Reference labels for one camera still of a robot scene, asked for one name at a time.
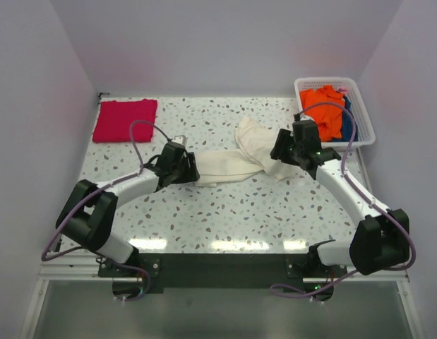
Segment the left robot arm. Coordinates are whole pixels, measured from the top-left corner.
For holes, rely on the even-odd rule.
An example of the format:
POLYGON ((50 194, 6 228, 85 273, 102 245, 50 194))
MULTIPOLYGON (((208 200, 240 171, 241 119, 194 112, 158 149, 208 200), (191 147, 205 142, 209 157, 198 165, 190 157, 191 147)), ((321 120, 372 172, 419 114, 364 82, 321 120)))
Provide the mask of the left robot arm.
POLYGON ((171 184, 200 179, 195 155, 180 143, 167 142, 152 159, 154 164, 148 163, 136 172, 108 182, 79 181, 56 222, 59 233, 84 249, 112 260, 115 271, 123 277, 137 272, 139 251, 112 232, 116 210, 171 184))

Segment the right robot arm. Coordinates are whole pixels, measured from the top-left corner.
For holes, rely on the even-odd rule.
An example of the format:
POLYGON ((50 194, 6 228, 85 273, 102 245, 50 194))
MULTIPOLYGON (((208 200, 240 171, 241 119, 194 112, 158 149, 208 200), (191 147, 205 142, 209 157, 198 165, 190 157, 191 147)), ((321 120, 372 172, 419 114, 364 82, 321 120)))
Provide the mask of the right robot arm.
POLYGON ((346 168, 343 156, 322 147, 313 121, 297 121, 292 127, 279 130, 270 157, 306 171, 333 195, 356 227, 348 242, 328 240, 310 246, 308 272, 321 278, 332 266, 342 265, 370 275, 409 263, 414 251, 406 212, 371 195, 346 168))

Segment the cream white t-shirt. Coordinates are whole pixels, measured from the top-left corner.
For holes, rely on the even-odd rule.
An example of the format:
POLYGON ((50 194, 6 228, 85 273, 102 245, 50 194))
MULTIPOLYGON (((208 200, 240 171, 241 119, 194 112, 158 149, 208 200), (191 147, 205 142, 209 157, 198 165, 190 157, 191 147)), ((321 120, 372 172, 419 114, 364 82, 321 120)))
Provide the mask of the cream white t-shirt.
POLYGON ((234 133, 238 148, 197 152, 196 168, 200 179, 196 186, 215 187, 222 183, 242 182, 259 172, 265 172, 276 182, 297 175, 298 167, 283 164, 270 157, 277 132, 244 117, 234 133))

